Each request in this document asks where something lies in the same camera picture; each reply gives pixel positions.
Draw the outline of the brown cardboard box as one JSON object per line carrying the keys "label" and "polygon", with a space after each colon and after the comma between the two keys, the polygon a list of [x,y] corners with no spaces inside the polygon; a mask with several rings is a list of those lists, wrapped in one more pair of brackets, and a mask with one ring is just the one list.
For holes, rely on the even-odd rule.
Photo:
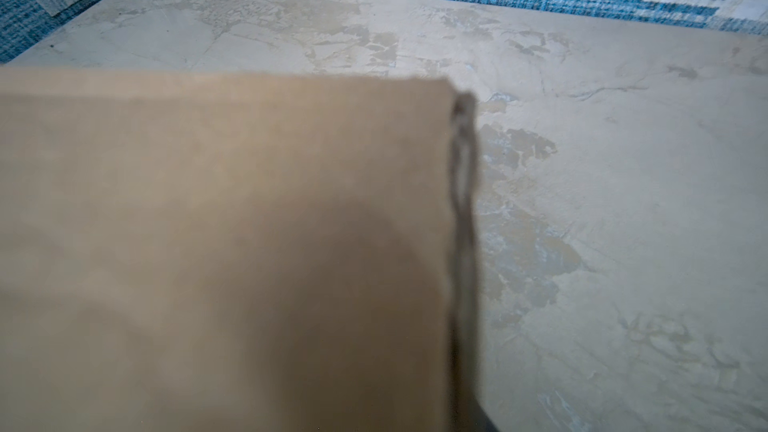
{"label": "brown cardboard box", "polygon": [[5,431],[473,431],[476,99],[4,67]]}

